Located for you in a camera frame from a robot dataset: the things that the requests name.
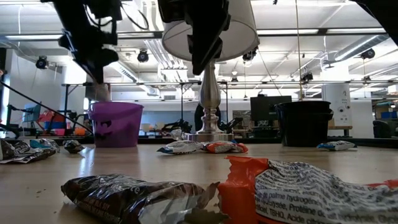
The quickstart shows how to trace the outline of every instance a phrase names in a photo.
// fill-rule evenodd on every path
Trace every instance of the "table surface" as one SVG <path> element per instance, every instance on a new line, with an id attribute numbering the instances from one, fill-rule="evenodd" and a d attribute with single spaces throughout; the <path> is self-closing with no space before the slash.
<path id="1" fill-rule="evenodd" d="M 88 148 L 75 155 L 62 150 L 60 154 L 32 164 L 1 165 L 0 221 L 2 224 L 99 223 L 76 209 L 61 193 L 60 186 L 75 177 L 120 173 L 151 182 L 174 180 L 204 187 L 227 178 L 226 154 L 169 156 L 156 152 L 159 147 Z M 328 152 L 279 144 L 252 144 L 248 148 L 249 153 L 242 156 L 307 162 L 347 182 L 367 184 L 398 178 L 396 149 L 359 147 L 357 151 Z"/>
<path id="2" fill-rule="evenodd" d="M 329 130 L 345 130 L 345 129 L 352 129 L 352 126 L 329 126 Z"/>

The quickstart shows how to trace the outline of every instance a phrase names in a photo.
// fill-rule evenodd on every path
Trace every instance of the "computer screen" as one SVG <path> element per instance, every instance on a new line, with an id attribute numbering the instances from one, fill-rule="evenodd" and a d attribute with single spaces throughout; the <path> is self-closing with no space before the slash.
<path id="1" fill-rule="evenodd" d="M 37 104 L 27 104 L 25 105 L 24 108 L 27 112 L 24 112 L 23 117 L 24 117 L 24 122 L 31 122 L 31 121 L 37 121 L 40 117 L 40 110 L 42 107 Z"/>
<path id="2" fill-rule="evenodd" d="M 258 96 L 250 98 L 252 121 L 277 120 L 275 105 L 289 103 L 292 96 Z"/>

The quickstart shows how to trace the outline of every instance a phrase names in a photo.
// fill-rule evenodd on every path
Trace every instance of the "purple halloween bucket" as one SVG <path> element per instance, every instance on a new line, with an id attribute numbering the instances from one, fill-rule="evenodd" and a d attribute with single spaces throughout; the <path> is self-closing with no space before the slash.
<path id="1" fill-rule="evenodd" d="M 98 102 L 90 105 L 96 147 L 134 147 L 138 143 L 142 105 Z"/>

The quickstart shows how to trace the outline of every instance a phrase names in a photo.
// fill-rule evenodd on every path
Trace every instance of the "black trash can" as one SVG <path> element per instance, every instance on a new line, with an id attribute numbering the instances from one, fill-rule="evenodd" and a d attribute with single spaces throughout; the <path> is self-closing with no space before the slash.
<path id="1" fill-rule="evenodd" d="M 315 147 L 327 140 L 333 117 L 327 101 L 298 101 L 276 105 L 282 144 Z"/>

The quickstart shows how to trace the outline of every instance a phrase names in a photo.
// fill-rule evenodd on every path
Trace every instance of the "white lampshade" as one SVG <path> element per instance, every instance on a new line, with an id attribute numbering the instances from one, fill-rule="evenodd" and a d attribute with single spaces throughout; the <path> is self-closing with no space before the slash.
<path id="1" fill-rule="evenodd" d="M 242 56 L 259 44 L 250 0 L 229 0 L 228 13 L 231 23 L 229 29 L 220 35 L 223 50 L 217 61 Z M 185 21 L 177 21 L 164 24 L 164 27 L 162 43 L 165 50 L 180 59 L 191 61 L 187 39 L 187 35 L 192 34 L 191 26 Z"/>

